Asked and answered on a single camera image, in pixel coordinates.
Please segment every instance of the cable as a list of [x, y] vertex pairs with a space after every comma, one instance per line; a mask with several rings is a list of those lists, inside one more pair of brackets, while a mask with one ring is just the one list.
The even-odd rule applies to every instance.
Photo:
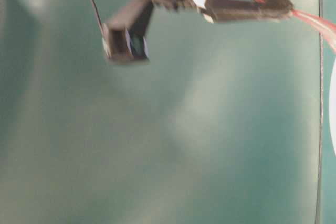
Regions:
[[99, 12], [98, 12], [95, 0], [91, 0], [91, 3], [92, 3], [92, 6], [93, 6], [93, 9], [95, 11], [95, 15], [96, 15], [96, 19], [97, 19], [97, 22], [98, 22], [98, 26], [100, 28], [101, 34], [103, 35], [104, 34], [103, 33], [103, 26], [101, 24], [101, 19], [100, 19], [100, 16], [99, 16]]

